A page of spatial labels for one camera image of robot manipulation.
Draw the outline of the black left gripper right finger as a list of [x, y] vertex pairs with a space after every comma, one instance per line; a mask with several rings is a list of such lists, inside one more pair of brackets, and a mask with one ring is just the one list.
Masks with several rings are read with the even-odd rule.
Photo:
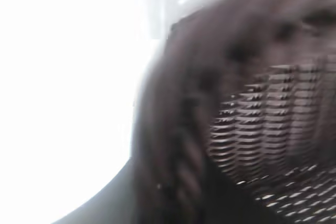
[[206, 159], [205, 223], [273, 223], [273, 214]]

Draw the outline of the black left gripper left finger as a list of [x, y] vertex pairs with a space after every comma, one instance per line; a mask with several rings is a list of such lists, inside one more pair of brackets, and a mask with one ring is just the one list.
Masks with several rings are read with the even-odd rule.
[[132, 172], [132, 161], [128, 160], [103, 189], [55, 223], [133, 223]]

